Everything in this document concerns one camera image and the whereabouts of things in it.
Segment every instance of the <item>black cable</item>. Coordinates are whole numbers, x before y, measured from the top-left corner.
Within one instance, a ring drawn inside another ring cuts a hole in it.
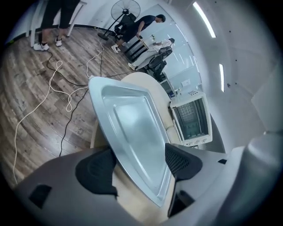
[[[102,55],[103,55],[103,51],[104,51],[104,48],[102,50],[102,53],[101,53],[101,59],[100,59],[100,77],[102,77]]]
[[[79,102],[76,104],[75,109],[74,109],[74,110],[72,111],[72,113],[71,113],[71,118],[70,118],[69,122],[67,123],[67,125],[66,125],[66,127],[65,127],[65,133],[64,133],[64,136],[63,136],[63,138],[62,138],[62,140],[61,140],[61,151],[60,151],[59,157],[60,157],[60,156],[61,156],[61,154],[62,154],[62,150],[63,150],[63,147],[62,147],[63,140],[64,140],[64,138],[65,138],[65,136],[66,136],[67,127],[68,127],[68,125],[69,125],[70,121],[72,120],[73,113],[74,113],[74,111],[76,110],[76,108],[78,107],[79,103],[80,103],[80,102],[84,99],[84,97],[85,97],[85,95],[87,94],[87,92],[88,92],[88,89],[86,90],[86,92],[85,92],[85,94],[83,95],[82,99],[81,99],[81,100],[79,100]]]
[[[125,73],[117,74],[117,75],[108,75],[108,76],[105,76],[105,78],[107,78],[107,77],[114,77],[114,76],[118,76],[118,75],[124,75],[124,74],[127,74],[127,73],[132,73],[132,72],[125,72]]]
[[[55,69],[50,68],[50,67],[48,66],[49,61],[50,61],[50,59],[51,59],[52,57],[53,57],[53,53],[51,53],[51,57],[48,59],[46,66],[47,66],[47,68],[49,68],[50,70],[56,71]],[[85,86],[87,86],[87,84],[86,84],[86,85],[78,85],[78,84],[72,83],[72,82],[70,82],[69,80],[67,80],[59,71],[56,71],[56,73],[60,74],[60,75],[63,77],[63,79],[65,79],[68,83],[70,83],[70,84],[72,84],[72,85],[74,85],[74,86],[78,86],[78,87],[85,87]]]

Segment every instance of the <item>silver metal tray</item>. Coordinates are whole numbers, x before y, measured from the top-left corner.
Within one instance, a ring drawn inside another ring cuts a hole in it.
[[[149,91],[101,77],[91,78],[88,87],[100,127],[123,169],[161,207],[170,182],[169,140]]]

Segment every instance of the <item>black pants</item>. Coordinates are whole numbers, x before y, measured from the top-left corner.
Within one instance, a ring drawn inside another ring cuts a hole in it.
[[[70,20],[80,0],[49,0],[41,28],[52,28],[54,18],[61,9],[61,18],[59,28],[66,29],[69,27]]]
[[[124,33],[122,39],[125,41],[125,42],[128,42],[129,40],[131,40],[133,37],[136,36],[138,32],[138,27],[136,26],[129,26],[126,30],[126,32]]]

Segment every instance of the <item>white cable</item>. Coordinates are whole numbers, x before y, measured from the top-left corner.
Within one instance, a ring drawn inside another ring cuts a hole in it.
[[[45,96],[45,98],[43,99],[43,101],[42,101],[39,105],[37,105],[37,107],[36,107],[33,111],[29,112],[24,118],[22,118],[21,121],[18,122],[18,124],[17,124],[17,126],[16,126],[15,138],[14,138],[15,159],[14,159],[14,165],[13,165],[13,176],[14,176],[14,179],[15,179],[16,184],[18,184],[17,178],[16,178],[16,176],[15,176],[15,166],[16,166],[16,160],[17,160],[17,154],[18,154],[16,139],[17,139],[17,132],[18,132],[19,125],[22,123],[22,121],[23,121],[26,117],[28,117],[30,114],[32,114],[33,112],[35,112],[36,109],[37,109],[41,104],[43,104],[43,102],[44,102],[44,101],[47,99],[47,97],[48,97],[48,94],[49,94],[49,92],[50,92],[50,89],[52,89],[52,90],[55,91],[55,92],[63,93],[63,94],[66,94],[66,95],[69,96],[69,97],[68,97],[68,105],[66,106],[66,111],[67,111],[67,112],[71,112],[72,109],[73,109],[73,108],[72,108],[72,105],[71,105],[71,101],[72,101],[71,95],[72,95],[73,93],[77,92],[78,90],[82,90],[82,89],[88,88],[88,87],[79,88],[79,89],[73,91],[71,94],[65,93],[65,92],[63,92],[63,91],[55,90],[55,89],[51,86],[51,82],[52,82],[53,77],[55,76],[56,71],[62,66],[62,64],[63,64],[63,62],[62,62],[61,60],[57,61],[57,63],[56,63],[56,67],[57,67],[57,68],[56,68],[56,70],[54,71],[52,77],[51,77],[50,80],[49,80],[48,92],[47,92],[47,95]]]
[[[104,47],[102,46],[101,42],[99,41],[99,38],[98,38],[97,40],[98,40],[98,42],[100,43],[100,45],[101,45],[101,47],[102,47],[102,50],[101,50],[101,52],[100,52],[98,55],[94,56],[94,57],[91,58],[89,61],[91,61],[91,60],[94,59],[95,57],[98,57],[98,56],[104,51]],[[88,78],[90,78],[90,76],[88,75],[88,63],[89,63],[89,61],[87,62],[87,77],[88,77]]]
[[[71,95],[72,95],[73,93],[77,92],[78,90],[82,90],[82,89],[88,88],[88,87],[79,88],[79,89],[73,91],[71,94],[68,94],[68,93],[65,93],[65,92],[63,92],[63,91],[59,91],[59,90],[53,89],[53,87],[51,86],[51,81],[49,82],[49,85],[50,85],[50,87],[51,87],[51,89],[52,89],[53,91],[58,92],[58,93],[63,93],[63,94],[66,94],[66,95],[69,96],[69,97],[68,97],[68,104],[67,104],[67,106],[66,106],[66,111],[67,111],[67,112],[71,112],[72,109],[73,109],[73,107],[72,107],[72,105],[71,105],[71,101],[72,101]]]

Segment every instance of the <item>seated person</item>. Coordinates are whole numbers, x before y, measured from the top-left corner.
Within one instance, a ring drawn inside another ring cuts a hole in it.
[[[128,63],[128,66],[132,70],[135,70],[136,67],[140,66],[148,58],[152,59],[155,55],[157,55],[158,51],[161,48],[168,47],[168,46],[170,46],[172,48],[172,45],[174,44],[174,42],[175,42],[175,39],[170,38],[168,40],[164,40],[164,41],[161,41],[159,43],[153,43],[152,45],[149,46],[149,49],[147,51],[145,51],[135,62],[133,62],[132,64]]]
[[[156,23],[163,23],[165,22],[165,20],[166,18],[162,14],[157,15],[157,16],[147,15],[147,16],[140,18],[137,22],[133,23],[127,28],[123,37],[118,42],[116,42],[115,45],[111,46],[111,49],[115,53],[119,53],[121,51],[119,47],[124,42],[128,42],[134,36],[137,36],[139,38],[141,31],[147,28],[149,25],[151,25],[153,21],[155,21]]]

